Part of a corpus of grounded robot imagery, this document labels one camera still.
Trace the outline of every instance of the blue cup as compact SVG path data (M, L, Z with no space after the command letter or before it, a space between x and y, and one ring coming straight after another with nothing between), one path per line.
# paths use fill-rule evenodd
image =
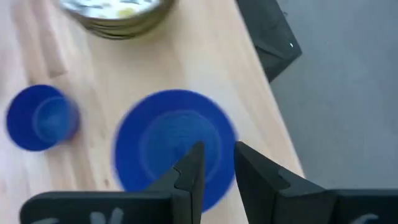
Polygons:
M79 120L77 105L61 91L34 85L11 101L7 130L19 147L39 152L72 138Z

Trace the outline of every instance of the blue plate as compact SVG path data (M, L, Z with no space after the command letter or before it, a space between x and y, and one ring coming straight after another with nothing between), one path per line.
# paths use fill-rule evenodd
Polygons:
M197 141L205 143L206 211L226 193L234 176L231 123L216 104L192 91L148 96L127 114L116 136L116 171L124 189L145 189Z

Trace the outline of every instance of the wooden tabletop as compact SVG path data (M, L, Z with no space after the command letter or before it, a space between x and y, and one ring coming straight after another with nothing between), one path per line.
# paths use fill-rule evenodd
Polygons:
M20 206L41 192L120 190L111 161L118 124L134 103L164 89L208 96L239 140L303 175L233 0L179 0L155 30L124 41L88 34L48 1L0 0L1 114L23 88L47 83L78 103L82 124L72 141L40 153L20 150L1 129L4 223L18 223ZM236 183L202 222L247 223Z

